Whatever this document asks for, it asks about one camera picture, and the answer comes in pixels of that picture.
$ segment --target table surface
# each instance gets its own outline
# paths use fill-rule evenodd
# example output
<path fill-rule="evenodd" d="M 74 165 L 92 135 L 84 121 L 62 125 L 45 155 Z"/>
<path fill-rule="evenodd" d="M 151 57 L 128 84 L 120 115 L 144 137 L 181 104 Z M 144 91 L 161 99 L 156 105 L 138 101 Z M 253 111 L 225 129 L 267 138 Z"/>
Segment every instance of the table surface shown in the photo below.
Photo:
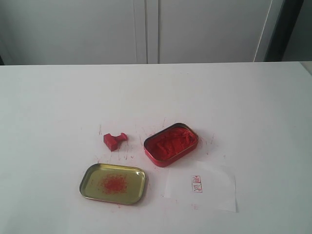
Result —
<path fill-rule="evenodd" d="M 0 67 L 0 107 L 0 233 L 312 233 L 312 77 L 299 62 Z M 175 122 L 201 137 L 188 159 L 234 171 L 237 213 L 163 198 L 175 165 L 156 167 L 141 143 Z M 102 135 L 120 132 L 128 144 L 111 153 Z M 142 168 L 143 199 L 83 198 L 97 162 Z"/>

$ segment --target tin lid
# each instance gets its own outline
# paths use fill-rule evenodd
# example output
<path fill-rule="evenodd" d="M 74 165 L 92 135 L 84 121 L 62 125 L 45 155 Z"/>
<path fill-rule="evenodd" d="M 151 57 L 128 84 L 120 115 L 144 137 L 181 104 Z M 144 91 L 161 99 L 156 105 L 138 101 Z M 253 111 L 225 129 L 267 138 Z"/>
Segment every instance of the tin lid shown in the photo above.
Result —
<path fill-rule="evenodd" d="M 141 199 L 144 184 L 140 168 L 98 163 L 88 168 L 79 190 L 88 199 L 130 205 Z"/>

